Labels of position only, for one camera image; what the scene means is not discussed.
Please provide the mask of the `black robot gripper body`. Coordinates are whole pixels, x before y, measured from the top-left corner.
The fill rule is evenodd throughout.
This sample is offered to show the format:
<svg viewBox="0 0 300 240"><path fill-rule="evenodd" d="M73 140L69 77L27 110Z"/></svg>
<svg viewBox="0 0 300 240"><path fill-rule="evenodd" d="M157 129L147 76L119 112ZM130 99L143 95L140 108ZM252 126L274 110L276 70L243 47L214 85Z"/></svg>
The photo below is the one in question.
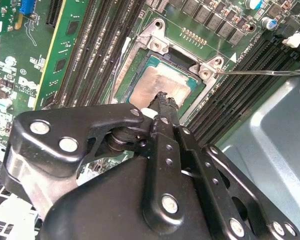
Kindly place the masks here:
<svg viewBox="0 0 300 240"><path fill-rule="evenodd" d="M159 234L142 214L146 160L126 160L61 197L49 210L39 240L210 240L190 176L182 174L182 226Z"/></svg>

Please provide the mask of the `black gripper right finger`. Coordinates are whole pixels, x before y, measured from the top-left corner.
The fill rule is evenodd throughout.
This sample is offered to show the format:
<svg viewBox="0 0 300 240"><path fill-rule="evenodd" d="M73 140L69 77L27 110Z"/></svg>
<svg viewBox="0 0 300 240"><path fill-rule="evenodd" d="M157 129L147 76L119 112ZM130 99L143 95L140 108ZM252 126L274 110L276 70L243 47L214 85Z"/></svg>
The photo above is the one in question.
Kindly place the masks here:
<svg viewBox="0 0 300 240"><path fill-rule="evenodd" d="M193 133L180 125L174 99L167 102L181 165L192 174L211 237L300 240L294 223L224 153L211 144L199 147Z"/></svg>

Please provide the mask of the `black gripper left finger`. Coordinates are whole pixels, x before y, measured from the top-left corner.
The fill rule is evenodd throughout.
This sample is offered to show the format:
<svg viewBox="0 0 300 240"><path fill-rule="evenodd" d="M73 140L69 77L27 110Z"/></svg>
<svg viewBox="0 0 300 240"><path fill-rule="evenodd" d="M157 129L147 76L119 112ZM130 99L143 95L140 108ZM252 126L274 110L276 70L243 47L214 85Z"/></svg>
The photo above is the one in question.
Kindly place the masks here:
<svg viewBox="0 0 300 240"><path fill-rule="evenodd" d="M3 182L43 221L65 194L125 161L145 158L142 216L148 226L185 217L180 145L159 92L147 108L130 103L24 112L12 125Z"/></svg>

